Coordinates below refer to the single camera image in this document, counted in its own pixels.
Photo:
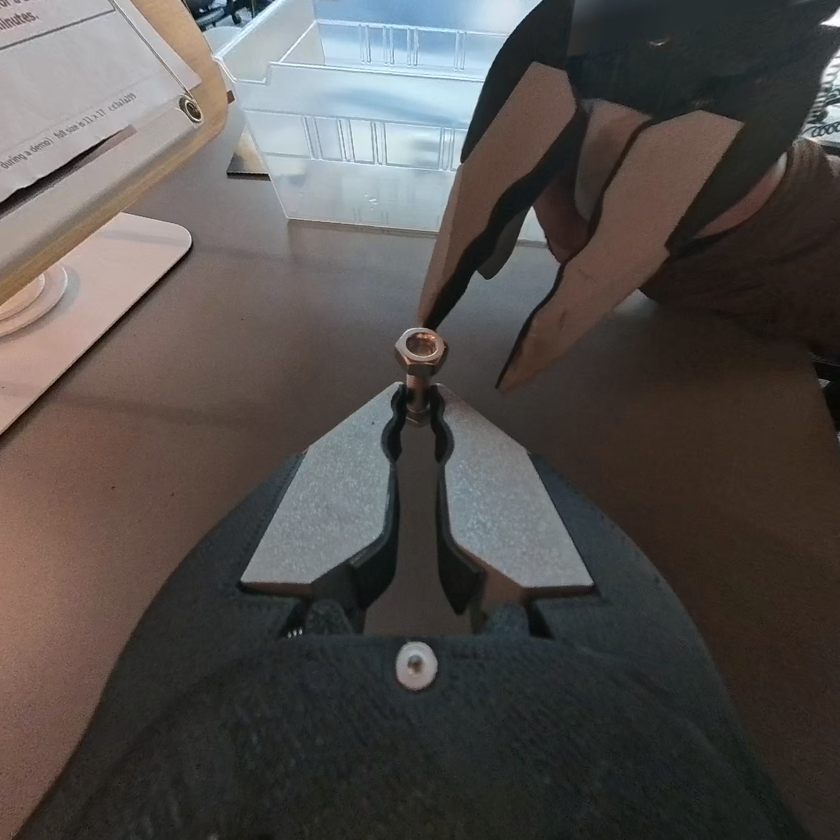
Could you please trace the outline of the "dark flat plate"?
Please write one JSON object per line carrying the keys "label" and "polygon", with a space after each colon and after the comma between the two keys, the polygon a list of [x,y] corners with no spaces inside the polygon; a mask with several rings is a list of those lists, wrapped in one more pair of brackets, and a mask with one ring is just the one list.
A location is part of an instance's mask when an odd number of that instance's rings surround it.
{"label": "dark flat plate", "polygon": [[240,180],[268,181],[266,164],[264,163],[252,133],[244,127],[226,169],[227,177]]}

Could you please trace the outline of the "white stand base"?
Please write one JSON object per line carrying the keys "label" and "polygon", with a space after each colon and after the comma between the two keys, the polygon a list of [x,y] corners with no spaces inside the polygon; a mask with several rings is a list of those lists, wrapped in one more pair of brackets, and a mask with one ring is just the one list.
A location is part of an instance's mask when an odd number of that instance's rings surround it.
{"label": "white stand base", "polygon": [[181,225],[121,213],[2,304],[2,434],[192,246]]}

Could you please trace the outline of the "printed paper instruction sheet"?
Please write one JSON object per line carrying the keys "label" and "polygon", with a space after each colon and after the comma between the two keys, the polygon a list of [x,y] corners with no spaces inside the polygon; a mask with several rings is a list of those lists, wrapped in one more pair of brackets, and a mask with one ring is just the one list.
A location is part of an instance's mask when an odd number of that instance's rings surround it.
{"label": "printed paper instruction sheet", "polygon": [[1,2],[1,200],[199,84],[124,1]]}

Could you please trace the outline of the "wooden sign board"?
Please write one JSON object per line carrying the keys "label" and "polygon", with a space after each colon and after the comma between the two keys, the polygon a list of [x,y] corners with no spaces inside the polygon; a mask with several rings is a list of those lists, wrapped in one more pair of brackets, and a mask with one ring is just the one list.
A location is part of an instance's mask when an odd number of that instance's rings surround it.
{"label": "wooden sign board", "polygon": [[2,302],[183,167],[228,117],[222,72],[182,2],[133,2],[199,84],[2,201]]}

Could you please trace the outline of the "clear plastic bin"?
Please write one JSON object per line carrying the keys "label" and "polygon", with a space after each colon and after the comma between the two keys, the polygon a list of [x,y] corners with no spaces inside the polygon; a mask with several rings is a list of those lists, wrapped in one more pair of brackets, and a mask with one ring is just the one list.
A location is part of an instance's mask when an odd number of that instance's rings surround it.
{"label": "clear plastic bin", "polygon": [[434,237],[490,65],[537,4],[269,5],[216,58],[286,219]]}

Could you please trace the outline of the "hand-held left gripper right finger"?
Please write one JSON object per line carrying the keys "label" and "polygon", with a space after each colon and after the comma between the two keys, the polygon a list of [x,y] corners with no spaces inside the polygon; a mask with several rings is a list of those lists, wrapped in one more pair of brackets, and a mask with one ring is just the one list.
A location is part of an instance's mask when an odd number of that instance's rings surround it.
{"label": "hand-held left gripper right finger", "polygon": [[447,387],[430,396],[437,569],[454,612],[478,632],[501,606],[592,594],[528,450]]}

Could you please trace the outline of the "steel bolt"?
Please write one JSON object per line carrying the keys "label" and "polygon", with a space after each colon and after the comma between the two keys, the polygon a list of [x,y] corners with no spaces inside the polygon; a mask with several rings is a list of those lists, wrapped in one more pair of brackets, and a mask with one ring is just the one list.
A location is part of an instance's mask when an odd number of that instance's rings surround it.
{"label": "steel bolt", "polygon": [[431,388],[434,373],[430,370],[406,374],[405,417],[406,422],[417,427],[429,423],[431,415]]}

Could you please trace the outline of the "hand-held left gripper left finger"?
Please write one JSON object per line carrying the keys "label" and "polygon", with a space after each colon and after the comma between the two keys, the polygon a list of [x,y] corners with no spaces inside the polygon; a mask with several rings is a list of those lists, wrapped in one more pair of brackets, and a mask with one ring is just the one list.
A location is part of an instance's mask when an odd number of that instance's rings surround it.
{"label": "hand-held left gripper left finger", "polygon": [[333,601],[364,629],[396,572],[402,430],[394,382],[308,447],[241,575],[247,592]]}

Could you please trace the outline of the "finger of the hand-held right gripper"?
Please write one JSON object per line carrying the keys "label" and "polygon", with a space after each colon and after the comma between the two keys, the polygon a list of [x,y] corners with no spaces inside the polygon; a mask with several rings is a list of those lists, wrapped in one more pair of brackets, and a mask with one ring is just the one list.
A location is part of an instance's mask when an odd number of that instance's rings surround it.
{"label": "finger of the hand-held right gripper", "polygon": [[603,187],[593,228],[533,310],[500,373],[508,393],[557,361],[669,256],[669,241],[743,129],[705,110],[648,122]]}
{"label": "finger of the hand-held right gripper", "polygon": [[569,147],[578,103],[565,70],[534,62],[458,167],[418,303],[437,329],[475,274],[493,277]]}

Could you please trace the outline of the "person's right hand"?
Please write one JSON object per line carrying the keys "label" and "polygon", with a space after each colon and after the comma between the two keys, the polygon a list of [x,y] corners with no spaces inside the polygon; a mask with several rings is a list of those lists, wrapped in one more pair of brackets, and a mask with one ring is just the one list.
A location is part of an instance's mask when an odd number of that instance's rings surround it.
{"label": "person's right hand", "polygon": [[584,181],[577,185],[573,173],[553,177],[533,205],[551,255],[559,263],[575,256],[590,237],[590,221],[601,187]]}

